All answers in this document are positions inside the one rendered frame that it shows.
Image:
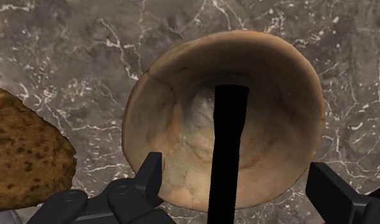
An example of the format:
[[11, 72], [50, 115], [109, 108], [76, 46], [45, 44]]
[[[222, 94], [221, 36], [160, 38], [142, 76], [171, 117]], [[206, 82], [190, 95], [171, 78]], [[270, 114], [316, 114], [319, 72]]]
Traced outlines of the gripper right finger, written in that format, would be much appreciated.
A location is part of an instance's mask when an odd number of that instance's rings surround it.
[[306, 195], [325, 224], [380, 224], [380, 188], [359, 194], [325, 163], [311, 163]]

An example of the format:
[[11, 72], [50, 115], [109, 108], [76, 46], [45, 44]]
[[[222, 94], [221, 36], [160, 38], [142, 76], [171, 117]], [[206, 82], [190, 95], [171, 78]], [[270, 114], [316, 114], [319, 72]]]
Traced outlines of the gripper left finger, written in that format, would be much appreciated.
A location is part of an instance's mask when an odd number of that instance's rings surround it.
[[162, 154], [150, 152], [134, 178], [112, 181], [94, 198], [82, 190], [53, 194], [27, 224], [175, 224], [157, 206]]

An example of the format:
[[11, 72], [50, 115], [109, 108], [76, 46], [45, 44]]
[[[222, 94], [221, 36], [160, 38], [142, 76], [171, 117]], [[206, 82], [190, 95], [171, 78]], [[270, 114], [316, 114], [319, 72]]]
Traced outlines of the black stick-shaped tool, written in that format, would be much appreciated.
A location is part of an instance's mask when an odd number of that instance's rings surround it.
[[215, 86], [213, 111], [215, 142], [207, 224], [233, 224], [241, 135], [246, 119], [249, 88]]

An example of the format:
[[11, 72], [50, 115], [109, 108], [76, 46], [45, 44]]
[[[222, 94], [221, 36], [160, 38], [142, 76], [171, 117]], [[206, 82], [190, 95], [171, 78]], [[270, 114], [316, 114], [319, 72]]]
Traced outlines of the tan ceramic bowl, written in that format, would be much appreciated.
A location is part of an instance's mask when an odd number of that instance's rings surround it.
[[318, 149], [325, 129], [320, 80], [291, 44], [264, 32], [227, 31], [175, 46], [134, 85], [122, 125], [123, 153], [133, 170], [149, 152], [162, 153], [159, 195], [175, 206], [208, 209], [219, 84], [250, 90], [237, 209], [285, 193]]

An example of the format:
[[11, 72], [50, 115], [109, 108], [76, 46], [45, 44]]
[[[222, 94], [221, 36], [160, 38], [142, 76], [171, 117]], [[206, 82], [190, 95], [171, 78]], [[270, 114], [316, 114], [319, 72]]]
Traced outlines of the brown spotted flat bread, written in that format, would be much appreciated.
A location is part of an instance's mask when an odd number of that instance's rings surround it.
[[0, 88], [0, 211], [36, 206], [70, 189], [75, 154], [56, 127]]

